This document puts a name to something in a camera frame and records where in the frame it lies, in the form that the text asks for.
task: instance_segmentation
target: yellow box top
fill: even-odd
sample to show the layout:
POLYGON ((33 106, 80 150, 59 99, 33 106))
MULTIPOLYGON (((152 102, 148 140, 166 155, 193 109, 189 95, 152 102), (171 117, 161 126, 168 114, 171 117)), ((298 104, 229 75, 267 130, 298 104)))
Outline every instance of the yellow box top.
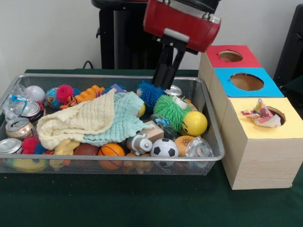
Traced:
POLYGON ((285 123, 276 128, 256 125, 251 118, 242 115, 242 110, 252 110, 256 106, 258 98, 230 98, 229 100, 248 139, 303 138, 303 121, 287 98, 262 98, 266 106, 273 107, 285 115, 285 123))

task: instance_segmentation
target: black cable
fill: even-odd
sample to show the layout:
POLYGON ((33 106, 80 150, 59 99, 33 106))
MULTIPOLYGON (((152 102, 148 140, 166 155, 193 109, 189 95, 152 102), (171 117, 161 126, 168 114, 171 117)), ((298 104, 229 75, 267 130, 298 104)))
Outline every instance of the black cable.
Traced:
POLYGON ((83 65, 83 69, 85 69, 86 65, 89 64, 91 69, 94 69, 93 64, 90 61, 86 61, 83 65))

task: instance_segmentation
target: red box top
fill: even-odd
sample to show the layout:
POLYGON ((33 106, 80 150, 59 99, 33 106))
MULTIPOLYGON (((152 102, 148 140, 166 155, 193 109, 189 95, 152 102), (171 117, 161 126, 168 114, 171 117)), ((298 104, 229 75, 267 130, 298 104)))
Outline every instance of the red box top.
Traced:
POLYGON ((248 46, 210 46, 206 54, 213 68, 262 68, 248 46))

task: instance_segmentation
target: green spiky ball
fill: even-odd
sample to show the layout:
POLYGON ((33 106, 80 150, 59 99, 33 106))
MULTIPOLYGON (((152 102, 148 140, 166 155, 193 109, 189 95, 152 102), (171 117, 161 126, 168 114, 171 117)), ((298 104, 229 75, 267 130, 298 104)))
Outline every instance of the green spiky ball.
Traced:
POLYGON ((183 118, 190 111, 189 106, 187 106, 185 110, 180 109, 180 107, 172 101, 172 96, 168 95, 162 95, 153 109, 154 114, 158 114, 169 120, 176 131, 181 130, 183 118))

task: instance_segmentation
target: crumpled paper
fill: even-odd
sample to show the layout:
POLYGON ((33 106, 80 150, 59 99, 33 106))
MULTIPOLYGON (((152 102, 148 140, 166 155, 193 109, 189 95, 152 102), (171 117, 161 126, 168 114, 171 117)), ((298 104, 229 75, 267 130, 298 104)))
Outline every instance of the crumpled paper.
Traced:
POLYGON ((252 118, 256 125, 269 128, 281 126, 281 118, 277 114, 273 115, 260 98, 253 110, 243 110, 241 113, 252 118))

